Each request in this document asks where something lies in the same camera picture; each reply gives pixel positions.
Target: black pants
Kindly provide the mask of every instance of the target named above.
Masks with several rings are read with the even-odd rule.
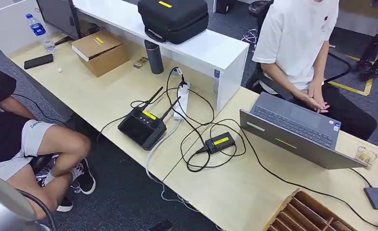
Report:
[[[253,91],[258,94],[263,91],[267,92],[260,84],[257,84],[253,88]],[[328,83],[322,86],[322,96],[325,102],[330,105],[329,112],[323,113],[323,115],[342,122],[340,128],[342,131],[365,141],[369,139],[377,127],[377,122],[371,115],[358,108],[355,104],[346,99],[346,97],[339,92],[339,89]],[[293,103],[308,108],[300,100],[294,99]]]

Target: case handle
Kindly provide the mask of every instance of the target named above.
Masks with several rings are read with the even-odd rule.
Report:
[[[166,42],[167,40],[164,38],[161,38],[157,35],[155,35],[152,31],[150,31],[148,28],[145,27],[145,34],[149,36],[151,39],[157,41],[157,42]]]

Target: gray shorts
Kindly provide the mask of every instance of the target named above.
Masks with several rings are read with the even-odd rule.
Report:
[[[0,162],[0,178],[8,180],[37,156],[41,141],[47,129],[54,124],[48,124],[34,119],[27,121],[22,130],[22,147],[12,159]]]

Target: laptop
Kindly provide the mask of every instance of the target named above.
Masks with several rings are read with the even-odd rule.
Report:
[[[243,129],[326,169],[365,167],[335,151],[341,122],[261,93],[250,112],[240,109]]]

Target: monitor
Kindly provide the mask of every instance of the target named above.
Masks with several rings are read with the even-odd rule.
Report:
[[[81,38],[77,11],[72,0],[37,0],[43,20],[74,40]]]

